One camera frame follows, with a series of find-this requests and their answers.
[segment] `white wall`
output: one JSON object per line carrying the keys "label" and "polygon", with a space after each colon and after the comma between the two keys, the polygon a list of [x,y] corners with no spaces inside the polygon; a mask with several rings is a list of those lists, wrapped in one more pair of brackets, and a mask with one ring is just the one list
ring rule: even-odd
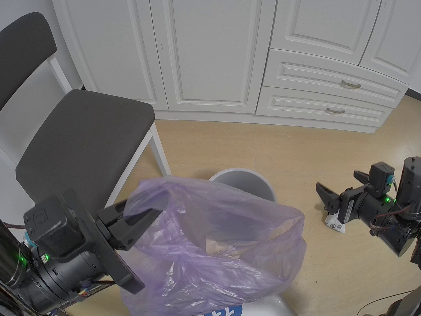
{"label": "white wall", "polygon": [[[42,13],[50,24],[57,44],[57,60],[71,86],[80,88],[82,82],[67,50],[51,0],[0,0],[0,29],[22,15],[35,11]],[[14,161],[20,159],[42,122],[63,95],[48,64],[43,63],[0,112],[0,146]],[[22,223],[23,213],[33,203],[16,181],[14,171],[2,160],[0,193],[0,218],[9,223]]]}
{"label": "white wall", "polygon": [[413,80],[409,83],[409,87],[412,90],[421,93],[421,65],[419,65],[417,71],[415,72]]}

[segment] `chair seat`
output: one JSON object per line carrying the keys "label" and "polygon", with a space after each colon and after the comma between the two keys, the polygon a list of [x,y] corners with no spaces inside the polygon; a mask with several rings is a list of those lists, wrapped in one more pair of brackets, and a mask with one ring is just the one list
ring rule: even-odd
{"label": "chair seat", "polygon": [[72,188],[95,218],[154,120],[150,104],[72,90],[35,134],[16,179],[35,203]]}

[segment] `printed symbol on packet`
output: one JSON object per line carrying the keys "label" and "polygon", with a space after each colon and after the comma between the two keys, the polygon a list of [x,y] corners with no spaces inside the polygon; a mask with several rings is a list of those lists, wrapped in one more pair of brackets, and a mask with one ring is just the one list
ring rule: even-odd
{"label": "printed symbol on packet", "polygon": [[211,313],[206,313],[205,316],[241,316],[243,313],[243,306],[238,305],[237,307],[229,307]]}

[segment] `chair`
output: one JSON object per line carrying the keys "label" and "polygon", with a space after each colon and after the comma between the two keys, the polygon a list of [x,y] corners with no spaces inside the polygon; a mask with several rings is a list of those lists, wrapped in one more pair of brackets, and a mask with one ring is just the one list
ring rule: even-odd
{"label": "chair", "polygon": [[54,53],[47,20],[29,13],[0,32],[0,110],[45,60],[65,95],[16,165],[16,179],[38,203],[72,188],[93,217],[112,205],[148,143],[163,175],[171,174],[150,104],[71,89]]}

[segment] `purple plastic bag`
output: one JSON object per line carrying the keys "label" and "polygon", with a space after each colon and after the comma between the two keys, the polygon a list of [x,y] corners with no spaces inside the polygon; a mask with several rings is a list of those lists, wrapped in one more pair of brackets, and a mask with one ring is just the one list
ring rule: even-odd
{"label": "purple plastic bag", "polygon": [[167,176],[140,182],[124,216],[163,210],[120,255],[145,283],[121,290],[132,316],[194,316],[285,290],[301,268],[304,215],[233,187]]}

